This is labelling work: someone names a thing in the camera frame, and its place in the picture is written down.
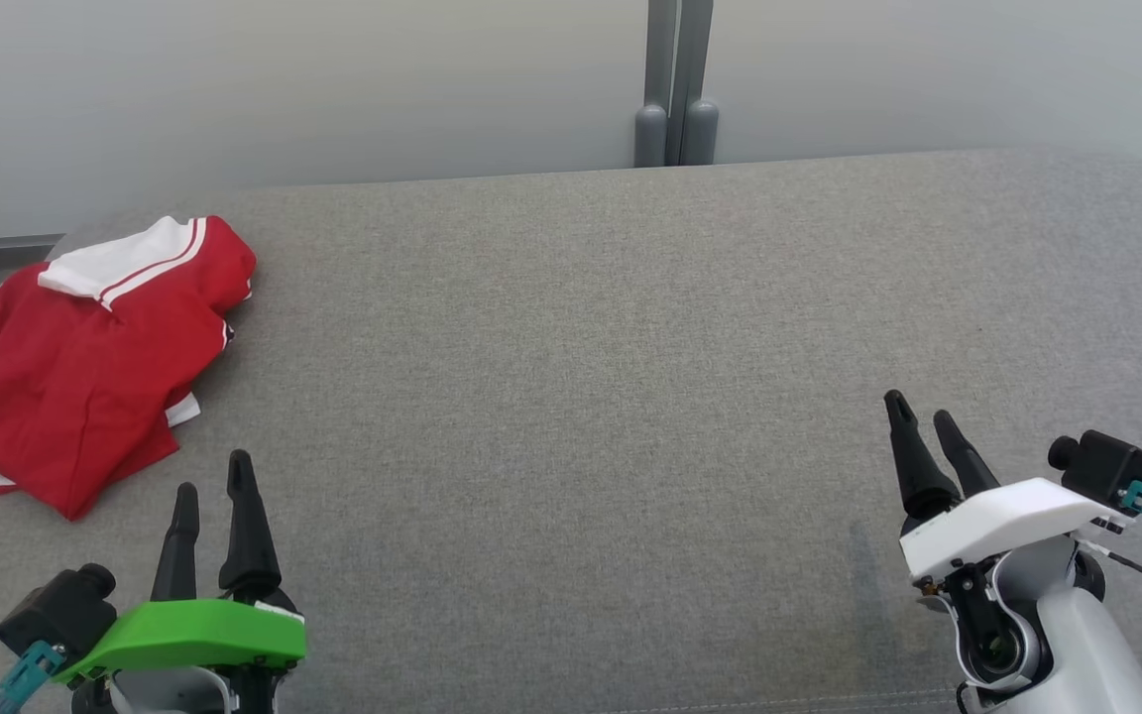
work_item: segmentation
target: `red stripe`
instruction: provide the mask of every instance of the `red stripe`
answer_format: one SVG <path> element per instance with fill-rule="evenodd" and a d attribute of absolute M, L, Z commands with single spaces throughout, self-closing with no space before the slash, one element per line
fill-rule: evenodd
<path fill-rule="evenodd" d="M 199 222 L 200 222 L 200 218 L 193 218 L 193 220 L 192 220 L 192 240 L 187 241 L 187 244 L 183 249 L 183 252 L 178 254 L 174 258 L 166 258 L 164 260 L 158 260 L 155 263 L 148 263 L 148 264 L 146 264 L 146 266 L 140 267 L 139 271 L 135 271 L 131 274 L 126 275 L 122 280 L 119 280 L 119 281 L 114 282 L 113 284 L 110 284 L 107 288 L 102 289 L 100 292 L 99 292 L 99 302 L 100 303 L 104 302 L 104 295 L 107 294 L 108 290 L 111 290 L 113 288 L 116 288 L 116 286 L 119 286 L 119 284 L 126 283 L 126 281 L 132 279 L 132 276 L 135 276 L 135 275 L 137 275 L 137 274 L 139 274 L 139 273 L 142 273 L 144 271 L 151 271 L 151 270 L 153 270 L 153 267 L 163 266 L 163 264 L 170 263 L 172 260 L 177 260 L 178 258 L 183 258 L 184 256 L 186 256 L 186 254 L 192 249 L 192 244 L 196 243 L 196 223 L 199 223 Z"/>

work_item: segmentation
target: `gray fabric surface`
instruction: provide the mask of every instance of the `gray fabric surface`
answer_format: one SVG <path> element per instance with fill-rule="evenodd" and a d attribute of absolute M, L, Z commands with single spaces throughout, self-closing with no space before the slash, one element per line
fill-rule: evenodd
<path fill-rule="evenodd" d="M 81 523 L 0 498 L 0 616 L 87 560 L 115 604 L 144 600 L 185 479 L 214 595 L 248 448 L 308 616 L 282 711 L 951 711 L 949 623 L 898 551 L 885 390 L 951 410 L 1006 480 L 1048 474 L 1061 433 L 1142 447 L 1129 158 L 254 191 L 59 249 L 163 214 L 227 218 L 254 298 L 180 452 Z M 1142 523 L 1116 547 L 1142 560 Z M 1107 570 L 1142 660 L 1142 578 Z"/>

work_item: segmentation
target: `red garment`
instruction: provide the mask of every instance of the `red garment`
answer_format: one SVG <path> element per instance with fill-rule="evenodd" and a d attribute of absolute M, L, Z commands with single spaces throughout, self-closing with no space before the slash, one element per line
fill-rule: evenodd
<path fill-rule="evenodd" d="M 227 344 L 254 252 L 222 218 L 66 254 L 0 288 L 0 474 L 69 520 L 177 450 L 164 410 Z"/>

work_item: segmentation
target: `white panel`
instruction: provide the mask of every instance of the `white panel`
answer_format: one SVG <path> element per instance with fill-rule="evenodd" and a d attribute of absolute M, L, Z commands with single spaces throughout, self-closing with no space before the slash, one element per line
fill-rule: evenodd
<path fill-rule="evenodd" d="M 627 167 L 646 3 L 0 0 L 0 235 L 202 190 Z"/>
<path fill-rule="evenodd" d="M 1134 0 L 725 0 L 717 162 L 1010 144 L 1142 157 Z"/>

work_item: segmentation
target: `robotic arm with green bracket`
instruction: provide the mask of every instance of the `robotic arm with green bracket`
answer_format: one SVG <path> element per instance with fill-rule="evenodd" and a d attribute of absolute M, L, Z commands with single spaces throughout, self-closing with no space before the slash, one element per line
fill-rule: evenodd
<path fill-rule="evenodd" d="M 19 656 L 0 683 L 0 714 L 43 683 L 73 690 L 73 714 L 272 714 L 275 691 L 307 653 L 303 615 L 281 591 L 267 512 L 249 454 L 227 471 L 232 524 L 222 597 L 196 597 L 196 489 L 178 487 L 150 601 L 118 618 L 107 569 L 64 570 L 0 623 Z"/>

